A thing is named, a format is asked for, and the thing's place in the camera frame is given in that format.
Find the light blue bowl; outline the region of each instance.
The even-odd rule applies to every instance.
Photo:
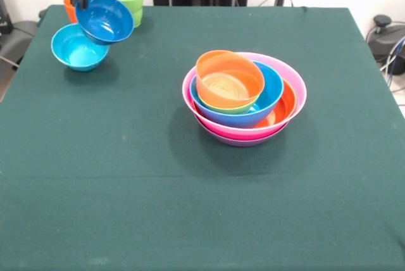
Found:
[[[207,108],[205,105],[203,105],[198,97],[196,76],[194,76],[190,85],[190,93],[198,110],[206,118],[228,127],[249,128],[254,127],[271,113],[283,94],[283,79],[274,69],[270,68],[269,66],[260,62],[253,62],[260,68],[263,76],[265,77],[265,89],[260,94],[255,104],[245,114],[224,114]]]
[[[134,18],[119,0],[89,0],[87,9],[77,3],[76,18],[86,35],[100,45],[125,40],[134,30]]]
[[[109,47],[97,45],[88,39],[79,24],[70,24],[58,30],[51,43],[52,52],[72,70],[88,72],[107,56]]]

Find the pink bowl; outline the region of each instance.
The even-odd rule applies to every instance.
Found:
[[[296,92],[297,96],[297,106],[294,112],[292,113],[291,117],[275,124],[270,127],[261,127],[261,128],[251,128],[251,129],[240,129],[236,127],[227,127],[225,125],[220,125],[218,123],[212,122],[211,120],[208,120],[207,118],[203,117],[200,115],[196,109],[194,108],[194,103],[192,102],[192,98],[189,92],[189,87],[192,78],[196,74],[196,68],[192,68],[188,74],[185,76],[184,81],[183,81],[183,86],[182,86],[182,92],[183,92],[183,98],[186,103],[186,105],[190,108],[190,110],[195,114],[200,121],[207,127],[210,131],[214,132],[215,134],[226,137],[226,138],[231,138],[235,140],[243,140],[243,141],[253,141],[256,139],[262,139],[265,137],[268,137],[274,133],[276,133],[278,130],[280,130],[285,123],[289,122],[291,119],[293,119],[304,107],[305,101],[306,101],[306,86],[301,78],[301,76],[288,64],[285,64],[284,62],[272,58],[270,56],[266,56],[263,54],[255,54],[255,53],[239,53],[246,58],[258,62],[262,62],[270,67],[272,67],[274,70],[276,70],[280,76],[285,79],[294,89]]]
[[[258,144],[264,143],[266,142],[268,139],[276,136],[279,132],[281,132],[288,123],[284,124],[281,129],[279,129],[277,132],[275,132],[274,134],[264,137],[264,138],[260,138],[260,139],[256,139],[256,140],[234,140],[231,138],[226,138],[226,137],[222,137],[221,135],[215,134],[214,132],[210,131],[201,121],[200,119],[198,119],[198,117],[196,116],[196,119],[198,121],[198,123],[200,123],[200,125],[202,126],[202,128],[207,131],[211,136],[213,136],[215,139],[217,139],[218,141],[221,141],[225,144],[229,144],[230,146],[240,146],[240,147],[246,147],[246,146],[257,146]]]

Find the green tablecloth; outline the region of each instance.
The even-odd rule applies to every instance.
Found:
[[[90,73],[52,6],[0,105],[0,270],[404,270],[405,121],[347,9],[145,8]],[[210,49],[292,65],[302,113],[264,145],[199,128]]]

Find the orange bowl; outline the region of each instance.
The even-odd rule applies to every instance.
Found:
[[[198,58],[196,67],[198,96],[208,107],[247,107],[265,88],[260,69],[231,51],[209,51]]]

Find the bowl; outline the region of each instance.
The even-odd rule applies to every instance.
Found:
[[[207,108],[198,97],[196,87],[196,76],[190,85],[191,96],[197,105],[198,110],[208,119],[229,127],[253,127],[266,118],[280,100],[284,83],[280,75],[274,69],[260,62],[255,62],[265,78],[265,89],[258,100],[250,107],[245,114],[230,115]]]
[[[255,125],[253,128],[258,129],[258,128],[263,128],[263,127],[270,127],[272,125],[276,125],[279,122],[284,121],[286,118],[290,117],[293,111],[296,108],[296,94],[294,90],[292,89],[291,85],[287,81],[284,82],[284,92],[281,97],[281,99],[278,101],[276,106],[274,107],[273,111],[261,122],[259,122],[257,125]],[[193,102],[193,107],[194,109],[202,116],[204,116],[200,110],[197,108],[195,102]],[[216,135],[231,139],[231,140],[245,140],[242,137],[239,137],[233,133],[229,132],[213,132]]]
[[[123,41],[134,30],[131,12],[118,0],[89,0],[87,9],[77,3],[76,18],[86,35],[101,45]]]
[[[52,38],[54,56],[73,70],[88,72],[107,56],[109,47],[89,40],[79,24],[70,24],[57,31]]]
[[[213,136],[215,139],[217,139],[220,142],[223,142],[225,144],[228,144],[230,146],[240,146],[240,147],[248,147],[248,146],[257,146],[258,144],[262,144],[264,142],[266,142],[267,140],[273,138],[274,136],[276,136],[278,133],[280,133],[284,128],[286,128],[288,123],[285,123],[278,131],[276,131],[274,134],[269,135],[267,137],[264,138],[260,138],[260,139],[256,139],[256,140],[235,140],[235,139],[231,139],[231,138],[226,138],[223,137],[221,135],[215,134],[214,132],[212,132],[209,128],[207,128],[201,121],[200,119],[198,119],[198,117],[196,117],[198,123],[200,124],[200,126],[207,132],[209,133],[211,136]]]
[[[286,80],[292,86],[297,97],[297,105],[290,117],[269,127],[258,127],[250,129],[227,127],[219,123],[212,122],[211,120],[205,118],[200,113],[198,113],[197,110],[193,107],[193,100],[191,98],[189,88],[192,78],[196,74],[195,67],[192,68],[184,78],[182,87],[183,99],[186,105],[193,112],[193,114],[195,114],[198,117],[198,119],[200,119],[204,123],[206,127],[208,127],[211,131],[213,131],[216,134],[225,135],[226,133],[228,133],[228,135],[232,135],[234,139],[238,140],[255,140],[264,138],[266,136],[273,134],[283,124],[289,122],[299,114],[299,112],[305,105],[307,96],[306,86],[301,76],[291,66],[278,59],[262,54],[254,54],[254,53],[239,53],[239,54],[242,54],[243,56],[249,58],[250,60],[259,61],[272,67],[280,74],[280,76],[284,80]]]
[[[198,58],[196,67],[197,92],[208,108],[243,113],[265,88],[260,69],[231,51],[209,51]]]

